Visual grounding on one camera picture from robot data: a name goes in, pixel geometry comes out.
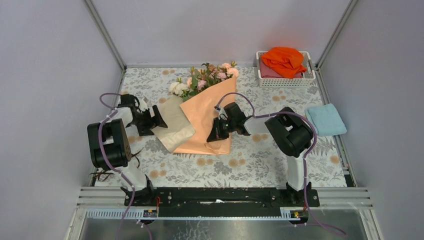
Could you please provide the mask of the brown kraft wrapping paper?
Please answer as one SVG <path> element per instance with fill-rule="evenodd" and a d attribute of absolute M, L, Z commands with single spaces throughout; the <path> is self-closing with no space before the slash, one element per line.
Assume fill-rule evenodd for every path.
<path fill-rule="evenodd" d="M 158 107 L 167 128 L 155 127 L 152 132 L 170 153 L 228 155 L 231 153 L 231 138 L 207 142 L 213 127 L 213 119 L 218 116 L 215 106 L 222 107 L 234 102 L 237 78 L 232 77 L 207 88 L 194 97 L 183 101 L 172 96 Z"/>

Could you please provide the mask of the pink fake flower stem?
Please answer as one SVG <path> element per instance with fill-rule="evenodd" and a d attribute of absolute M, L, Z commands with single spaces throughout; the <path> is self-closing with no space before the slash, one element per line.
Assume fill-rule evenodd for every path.
<path fill-rule="evenodd" d="M 237 78 L 239 76 L 239 71 L 236 68 L 236 66 L 237 66 L 237 63 L 235 61 L 222 63 L 219 67 L 220 78 L 221 79 Z"/>

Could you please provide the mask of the pink fake flower bunch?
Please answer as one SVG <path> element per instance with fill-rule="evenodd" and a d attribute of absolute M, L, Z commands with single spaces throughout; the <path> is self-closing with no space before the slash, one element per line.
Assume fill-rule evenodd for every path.
<path fill-rule="evenodd" d="M 190 77 L 192 77 L 192 86 L 195 87 L 196 95 L 205 89 L 219 84 L 228 79 L 220 78 L 220 65 L 203 63 L 203 68 L 190 68 Z"/>

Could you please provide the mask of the light blue towel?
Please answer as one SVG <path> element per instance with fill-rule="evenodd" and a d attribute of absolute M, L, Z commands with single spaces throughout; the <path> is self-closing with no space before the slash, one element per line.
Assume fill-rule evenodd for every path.
<path fill-rule="evenodd" d="M 320 137 L 331 137 L 347 133 L 347 128 L 332 103 L 308 108 L 305 110 L 305 115 Z"/>

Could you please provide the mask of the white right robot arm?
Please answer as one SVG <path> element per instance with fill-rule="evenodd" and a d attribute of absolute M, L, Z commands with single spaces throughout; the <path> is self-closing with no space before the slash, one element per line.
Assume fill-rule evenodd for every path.
<path fill-rule="evenodd" d="M 246 116 L 239 105 L 231 102 L 224 107 L 216 106 L 218 117 L 212 122 L 212 128 L 206 141 L 208 143 L 226 140 L 230 133 L 251 136 L 270 134 L 277 147 L 287 157 L 287 166 L 291 175 L 287 184 L 287 201 L 293 206 L 301 205 L 306 199 L 307 171 L 302 159 L 312 146 L 315 135 L 311 127 L 290 107 L 278 113 L 263 117 Z"/>

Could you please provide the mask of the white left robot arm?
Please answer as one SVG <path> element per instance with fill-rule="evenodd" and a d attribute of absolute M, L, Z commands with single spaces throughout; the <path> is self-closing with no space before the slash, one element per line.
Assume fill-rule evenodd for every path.
<path fill-rule="evenodd" d="M 148 107 L 145 101 L 126 93 L 119 94 L 117 106 L 97 123 L 87 126 L 90 158 L 95 168 L 110 171 L 124 182 L 126 193 L 136 192 L 136 199 L 144 206 L 152 204 L 155 192 L 146 175 L 130 165 L 133 158 L 126 129 L 135 126 L 141 137 L 152 136 L 153 129 L 167 128 L 157 105 Z"/>

